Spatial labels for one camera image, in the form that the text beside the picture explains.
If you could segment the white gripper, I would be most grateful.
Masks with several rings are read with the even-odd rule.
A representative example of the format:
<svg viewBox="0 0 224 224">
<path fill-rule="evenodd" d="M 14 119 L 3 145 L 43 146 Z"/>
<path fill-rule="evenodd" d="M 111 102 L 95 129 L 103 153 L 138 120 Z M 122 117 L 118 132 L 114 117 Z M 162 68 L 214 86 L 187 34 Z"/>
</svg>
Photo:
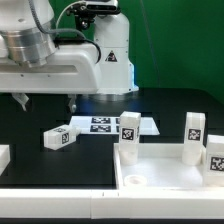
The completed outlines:
<svg viewBox="0 0 224 224">
<path fill-rule="evenodd" d="M 0 58 L 0 92 L 12 97 L 27 110 L 25 93 L 69 94 L 68 107 L 76 112 L 75 94 L 96 93 L 100 87 L 98 53 L 92 44 L 61 45 L 41 67 L 24 67 Z"/>
</svg>

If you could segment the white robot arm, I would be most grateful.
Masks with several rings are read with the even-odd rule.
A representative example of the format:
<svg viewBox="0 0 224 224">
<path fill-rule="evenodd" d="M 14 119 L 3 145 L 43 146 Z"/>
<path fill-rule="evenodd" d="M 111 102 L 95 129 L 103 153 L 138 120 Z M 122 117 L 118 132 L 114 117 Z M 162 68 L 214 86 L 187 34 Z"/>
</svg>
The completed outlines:
<svg viewBox="0 0 224 224">
<path fill-rule="evenodd" d="M 0 0 L 0 93 L 23 107 L 30 94 L 123 100 L 138 91 L 129 60 L 129 21 L 118 0 L 77 0 L 62 11 L 61 28 L 49 0 Z"/>
</svg>

